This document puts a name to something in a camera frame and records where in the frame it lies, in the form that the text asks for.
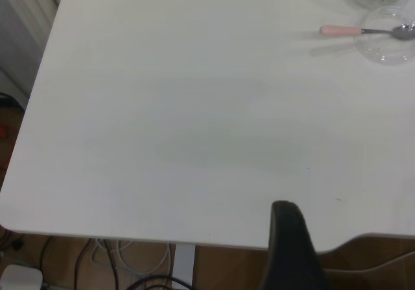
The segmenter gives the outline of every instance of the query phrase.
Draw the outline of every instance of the black cable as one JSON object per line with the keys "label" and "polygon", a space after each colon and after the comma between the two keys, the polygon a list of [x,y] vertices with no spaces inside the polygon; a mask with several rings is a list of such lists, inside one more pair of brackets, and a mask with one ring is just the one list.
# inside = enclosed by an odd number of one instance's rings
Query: black cable
{"label": "black cable", "polygon": [[6,236],[7,232],[8,232],[8,230],[5,230],[4,234],[0,237],[0,241],[2,241],[2,240],[5,238],[5,236]]}
{"label": "black cable", "polygon": [[85,251],[88,248],[89,244],[91,243],[92,238],[89,238],[86,244],[84,245],[84,248],[79,252],[77,262],[75,263],[75,271],[73,276],[73,290],[78,289],[78,272],[79,272],[79,266],[82,258],[84,257]]}
{"label": "black cable", "polygon": [[7,246],[1,247],[0,251],[4,251],[6,249],[9,249],[10,247],[13,247],[13,244],[17,243],[23,237],[25,237],[25,234],[21,234],[19,237],[17,237],[15,240],[13,240],[11,243],[9,243]]}
{"label": "black cable", "polygon": [[53,236],[49,236],[49,238],[47,239],[47,241],[43,245],[43,248],[41,249],[41,252],[40,252],[39,271],[43,275],[43,279],[45,279],[45,275],[43,273],[43,258],[45,257],[46,248],[49,245],[49,243],[51,243],[52,238],[53,238]]}
{"label": "black cable", "polygon": [[126,290],[136,290],[140,285],[143,285],[145,282],[149,282],[150,280],[156,280],[156,279],[171,280],[172,282],[177,282],[178,284],[188,288],[189,290],[197,290],[195,287],[193,287],[192,285],[189,285],[188,283],[184,282],[183,280],[180,280],[176,277],[169,276],[169,275],[153,275],[153,276],[144,277],[144,278],[134,282]]}
{"label": "black cable", "polygon": [[117,270],[115,269],[115,263],[114,263],[114,259],[112,258],[112,255],[111,255],[110,247],[108,246],[108,243],[106,242],[105,239],[104,239],[104,245],[105,245],[105,249],[106,249],[106,251],[108,253],[108,257],[110,259],[112,272],[114,274],[115,290],[119,290],[118,273],[117,273]]}
{"label": "black cable", "polygon": [[3,248],[3,246],[7,243],[8,239],[10,238],[11,235],[12,235],[12,231],[7,230],[6,237],[0,243],[0,249]]}
{"label": "black cable", "polygon": [[6,230],[5,233],[0,237],[0,248],[6,243],[9,236],[10,230]]}
{"label": "black cable", "polygon": [[154,288],[162,288],[162,289],[166,289],[166,290],[173,290],[172,287],[169,287],[168,285],[150,285],[146,288],[144,288],[144,290],[151,290]]}

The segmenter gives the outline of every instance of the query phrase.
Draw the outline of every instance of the pink spoon handle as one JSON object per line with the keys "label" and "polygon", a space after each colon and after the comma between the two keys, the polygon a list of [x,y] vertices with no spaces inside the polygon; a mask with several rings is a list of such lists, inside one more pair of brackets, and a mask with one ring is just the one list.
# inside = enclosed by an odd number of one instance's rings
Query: pink spoon handle
{"label": "pink spoon handle", "polygon": [[320,27],[320,34],[327,37],[360,36],[360,27],[324,25]]}

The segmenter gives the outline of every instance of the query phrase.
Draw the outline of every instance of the white cable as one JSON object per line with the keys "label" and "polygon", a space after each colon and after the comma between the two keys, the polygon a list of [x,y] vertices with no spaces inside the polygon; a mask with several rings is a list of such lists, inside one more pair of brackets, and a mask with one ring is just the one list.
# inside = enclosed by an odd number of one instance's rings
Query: white cable
{"label": "white cable", "polygon": [[414,251],[410,251],[408,253],[402,254],[401,256],[398,256],[392,260],[386,261],[382,264],[376,265],[375,267],[371,267],[369,269],[355,269],[355,270],[344,270],[344,269],[324,269],[326,272],[338,272],[341,274],[364,274],[366,272],[372,272],[375,271],[377,269],[381,269],[382,267],[388,266],[392,263],[395,263],[397,261],[401,261],[409,256],[413,256],[415,254],[415,250]]}
{"label": "white cable", "polygon": [[[94,265],[96,265],[96,266],[98,266],[100,268],[108,269],[109,271],[112,270],[111,265],[99,263],[97,260],[95,260],[95,254],[97,253],[98,248],[99,248],[99,244],[97,243],[95,245],[95,247],[92,249],[91,254],[89,255],[89,260],[91,261],[92,264],[94,264]],[[129,271],[128,269],[125,269],[124,267],[116,266],[115,269],[117,271],[119,271],[119,272],[123,272],[125,274],[129,274],[130,276],[133,276],[134,278],[137,278],[137,279],[140,279],[141,278],[141,276],[138,275],[137,273],[132,272],[132,271]]]}
{"label": "white cable", "polygon": [[[166,251],[165,251],[161,261],[157,264],[157,266],[155,268],[153,268],[153,269],[151,269],[147,272],[139,272],[139,271],[134,270],[131,266],[129,266],[129,264],[127,264],[127,262],[123,258],[123,255],[121,254],[121,251],[123,249],[125,249],[126,247],[128,247],[129,245],[131,245],[131,243],[128,243],[127,245],[121,247],[121,245],[120,245],[121,242],[122,241],[117,240],[115,250],[111,250],[111,251],[116,251],[117,252],[117,255],[119,257],[119,261],[124,265],[124,267],[118,267],[118,266],[115,267],[115,269],[117,269],[117,271],[129,274],[130,276],[132,276],[134,278],[141,279],[142,277],[144,277],[144,275],[151,274],[151,273],[155,272],[156,270],[158,270],[163,265],[163,263],[165,262],[165,260],[167,258],[167,260],[168,260],[167,274],[170,274],[171,260],[172,260],[171,259],[171,252],[170,252],[170,244],[167,244]],[[93,250],[91,251],[91,254],[89,255],[89,260],[92,262],[92,264],[94,264],[98,267],[101,267],[103,269],[111,270],[112,269],[111,265],[99,263],[97,260],[95,260],[95,255],[96,255],[98,249],[100,248],[100,246],[103,247],[101,245],[101,242],[99,241],[99,239],[96,239],[96,245],[93,248]]]}
{"label": "white cable", "polygon": [[130,272],[134,272],[134,273],[136,273],[140,276],[149,275],[149,274],[155,272],[156,270],[158,270],[163,265],[166,258],[168,258],[168,261],[169,261],[169,268],[168,268],[169,271],[168,271],[168,273],[170,273],[170,266],[171,266],[170,244],[168,244],[168,243],[166,244],[166,251],[164,252],[164,256],[162,257],[161,261],[157,264],[157,266],[155,268],[147,271],[147,272],[139,272],[139,271],[134,270],[131,266],[129,266],[129,264],[127,264],[127,262],[124,260],[123,255],[121,254],[121,248],[119,246],[120,246],[119,241],[117,241],[115,249],[117,250],[117,255],[118,255],[119,261]]}
{"label": "white cable", "polygon": [[[95,239],[95,242],[97,243],[97,245],[99,246],[99,248],[106,250],[105,246],[102,245],[101,241],[102,241],[102,239],[97,239],[97,238]],[[120,248],[120,250],[124,250],[124,249],[128,248],[133,242],[134,242],[134,240],[130,240],[128,243],[126,243],[125,245],[123,245]],[[110,250],[110,252],[115,252],[115,251],[117,251],[117,250],[116,249],[111,249]]]}

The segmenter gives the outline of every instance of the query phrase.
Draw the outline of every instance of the white wall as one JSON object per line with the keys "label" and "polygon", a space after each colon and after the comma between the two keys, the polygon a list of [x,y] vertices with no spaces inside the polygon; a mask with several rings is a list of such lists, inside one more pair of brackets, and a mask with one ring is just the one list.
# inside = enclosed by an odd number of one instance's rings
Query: white wall
{"label": "white wall", "polygon": [[27,104],[60,0],[0,0],[0,91]]}

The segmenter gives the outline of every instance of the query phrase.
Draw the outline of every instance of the wooden floor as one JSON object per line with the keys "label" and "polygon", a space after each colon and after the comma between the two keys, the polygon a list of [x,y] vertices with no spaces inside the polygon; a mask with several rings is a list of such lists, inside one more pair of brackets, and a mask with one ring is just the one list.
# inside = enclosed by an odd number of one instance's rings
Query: wooden floor
{"label": "wooden floor", "polygon": [[[21,116],[12,110],[0,109],[0,125],[7,124],[18,130]],[[0,157],[7,158],[10,144],[0,141]],[[0,168],[0,185],[6,170]],[[0,273],[16,258],[38,266],[40,252],[47,236],[26,235],[19,251],[8,249],[1,258]],[[45,281],[68,288],[73,287],[73,274],[76,258],[87,239],[74,237],[54,237],[44,257],[43,272]],[[125,260],[134,269],[146,271],[154,267],[165,252],[164,244],[134,243],[123,250]],[[392,239],[362,237],[320,256],[323,267],[329,269],[365,269],[390,260],[405,252],[415,250],[413,239]],[[78,288],[114,290],[112,272],[93,265],[88,253],[84,257],[79,273]],[[99,250],[97,259],[108,264],[108,257]],[[266,265],[267,252],[241,250],[236,248],[197,247],[195,256],[194,285],[199,290],[255,290],[258,289]],[[167,263],[159,269],[167,272]],[[120,272],[120,289],[125,289],[132,279]],[[410,290],[415,289],[415,256],[397,261],[374,272],[364,274],[329,274],[335,290]]]}

